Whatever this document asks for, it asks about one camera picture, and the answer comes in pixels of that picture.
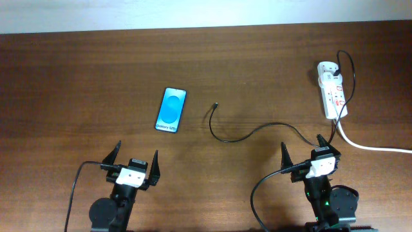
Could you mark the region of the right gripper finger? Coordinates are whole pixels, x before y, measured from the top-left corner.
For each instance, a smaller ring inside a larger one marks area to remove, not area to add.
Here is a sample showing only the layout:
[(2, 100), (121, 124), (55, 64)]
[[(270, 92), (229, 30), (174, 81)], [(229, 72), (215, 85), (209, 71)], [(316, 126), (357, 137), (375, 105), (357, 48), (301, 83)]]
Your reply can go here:
[(291, 168), (293, 165), (294, 164), (290, 158), (286, 144), (284, 142), (281, 142), (281, 169), (283, 170), (281, 173), (290, 173), (290, 171), (288, 171), (288, 168)]
[(340, 156), (341, 153), (335, 149), (321, 134), (317, 135), (317, 140), (319, 143), (319, 148), (316, 149), (317, 152), (329, 152), (333, 156)]

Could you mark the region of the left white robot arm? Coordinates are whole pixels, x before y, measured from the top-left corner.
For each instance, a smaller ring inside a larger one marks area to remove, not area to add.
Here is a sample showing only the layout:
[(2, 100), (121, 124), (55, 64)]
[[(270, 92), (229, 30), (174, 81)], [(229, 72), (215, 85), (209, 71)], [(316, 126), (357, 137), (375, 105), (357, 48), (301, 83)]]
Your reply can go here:
[(100, 168), (107, 172), (106, 181), (113, 184), (108, 198), (96, 200), (89, 209), (92, 231), (126, 231), (138, 191), (157, 185), (160, 179), (158, 151), (152, 164), (130, 159), (127, 165), (115, 164), (119, 142), (103, 159)]

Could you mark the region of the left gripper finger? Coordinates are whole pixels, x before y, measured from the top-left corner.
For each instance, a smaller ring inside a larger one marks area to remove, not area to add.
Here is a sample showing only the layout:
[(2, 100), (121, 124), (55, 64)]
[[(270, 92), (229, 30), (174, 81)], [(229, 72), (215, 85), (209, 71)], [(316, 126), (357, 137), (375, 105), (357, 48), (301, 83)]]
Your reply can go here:
[(160, 167), (158, 164), (158, 150), (156, 150), (154, 153), (151, 169), (149, 172), (149, 178), (148, 178), (149, 185), (150, 186), (157, 185), (159, 179), (160, 179)]
[(102, 160), (103, 164), (114, 165), (118, 152), (120, 150), (122, 141), (120, 140), (115, 148)]

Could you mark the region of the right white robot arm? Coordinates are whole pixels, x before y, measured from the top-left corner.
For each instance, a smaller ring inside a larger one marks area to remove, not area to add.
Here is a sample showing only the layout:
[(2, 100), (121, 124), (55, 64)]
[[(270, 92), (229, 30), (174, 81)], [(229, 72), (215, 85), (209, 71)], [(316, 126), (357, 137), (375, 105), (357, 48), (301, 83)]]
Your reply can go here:
[(284, 142), (281, 143), (281, 172), (290, 174), (291, 182), (304, 184), (304, 192), (315, 215), (305, 231), (350, 231), (356, 222), (355, 212), (359, 193), (348, 186), (330, 184), (329, 175), (337, 170), (341, 153), (317, 136), (319, 147), (311, 151), (308, 160), (294, 164)]

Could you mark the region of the blue screen Galaxy smartphone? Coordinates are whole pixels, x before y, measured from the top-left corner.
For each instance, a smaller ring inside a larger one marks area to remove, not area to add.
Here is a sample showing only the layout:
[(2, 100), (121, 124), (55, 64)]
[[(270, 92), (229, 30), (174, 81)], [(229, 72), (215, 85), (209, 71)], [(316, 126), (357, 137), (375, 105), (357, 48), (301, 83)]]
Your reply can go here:
[(155, 129), (176, 133), (180, 124), (187, 92), (176, 88), (166, 88), (155, 123)]

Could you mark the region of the white USB charger plug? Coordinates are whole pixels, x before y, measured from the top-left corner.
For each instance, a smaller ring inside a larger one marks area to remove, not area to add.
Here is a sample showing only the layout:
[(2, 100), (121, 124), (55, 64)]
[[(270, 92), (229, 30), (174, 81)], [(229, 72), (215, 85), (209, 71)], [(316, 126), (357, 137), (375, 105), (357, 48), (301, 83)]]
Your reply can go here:
[(318, 83), (321, 88), (331, 88), (332, 86), (340, 86), (342, 84), (342, 75), (340, 72), (321, 71), (318, 78)]

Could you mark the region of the white power strip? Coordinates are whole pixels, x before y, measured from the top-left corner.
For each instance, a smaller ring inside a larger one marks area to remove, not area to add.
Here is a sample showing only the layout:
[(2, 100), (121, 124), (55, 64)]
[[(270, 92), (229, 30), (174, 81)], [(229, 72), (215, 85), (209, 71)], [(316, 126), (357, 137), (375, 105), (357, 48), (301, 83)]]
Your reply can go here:
[[(323, 61), (317, 65), (318, 75), (321, 71), (336, 72), (339, 69), (338, 64)], [(338, 116), (345, 117), (348, 114), (346, 99), (344, 97), (342, 84), (340, 86), (332, 86), (331, 88), (321, 88), (323, 99), (324, 112), (327, 119), (338, 119)]]

